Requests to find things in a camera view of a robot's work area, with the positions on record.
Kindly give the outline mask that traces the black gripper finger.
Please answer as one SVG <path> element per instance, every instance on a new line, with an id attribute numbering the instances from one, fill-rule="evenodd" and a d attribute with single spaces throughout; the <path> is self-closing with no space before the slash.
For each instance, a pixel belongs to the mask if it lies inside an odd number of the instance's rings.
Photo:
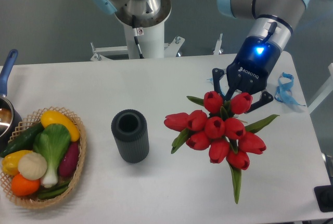
<path id="1" fill-rule="evenodd" d="M 226 69 L 220 69 L 220 68 L 212 69 L 212 79 L 213 79 L 214 91 L 217 92 L 217 94 L 219 94 L 223 98 L 223 100 L 229 101 L 229 100 L 231 100 L 231 98 L 234 94 L 234 91 L 232 91 L 231 88 L 229 88 L 227 93 L 225 95 L 223 95 L 222 89 L 220 86 L 220 80 L 223 78 L 223 76 L 225 74 L 226 74 Z"/>
<path id="2" fill-rule="evenodd" d="M 273 95 L 269 93 L 267 90 L 262 90 L 257 101 L 252 101 L 250 104 L 250 108 L 247 110 L 247 113 L 250 113 L 260 107 L 269 104 L 273 101 Z"/>

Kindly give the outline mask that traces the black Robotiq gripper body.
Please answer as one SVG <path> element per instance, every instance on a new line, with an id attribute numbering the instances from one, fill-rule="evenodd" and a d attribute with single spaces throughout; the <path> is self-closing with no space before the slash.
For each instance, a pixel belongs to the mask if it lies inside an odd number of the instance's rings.
<path id="1" fill-rule="evenodd" d="M 264 90 L 280 54 L 274 44 L 256 36 L 247 37 L 234 61 L 226 68 L 228 93 L 239 90 L 255 94 Z"/>

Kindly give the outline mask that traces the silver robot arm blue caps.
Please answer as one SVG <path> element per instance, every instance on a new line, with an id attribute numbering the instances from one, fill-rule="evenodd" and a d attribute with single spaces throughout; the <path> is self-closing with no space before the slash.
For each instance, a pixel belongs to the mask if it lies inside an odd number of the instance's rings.
<path id="1" fill-rule="evenodd" d="M 177 53 L 164 42 L 164 23 L 171 12 L 170 0 L 92 0 L 123 24 L 131 59 L 163 58 Z M 220 79 L 227 77 L 225 100 L 234 92 L 261 93 L 250 110 L 272 101 L 267 79 L 288 43 L 310 0 L 216 0 L 219 12 L 232 18 L 253 18 L 255 23 L 226 69 L 213 70 L 214 90 L 221 92 Z"/>

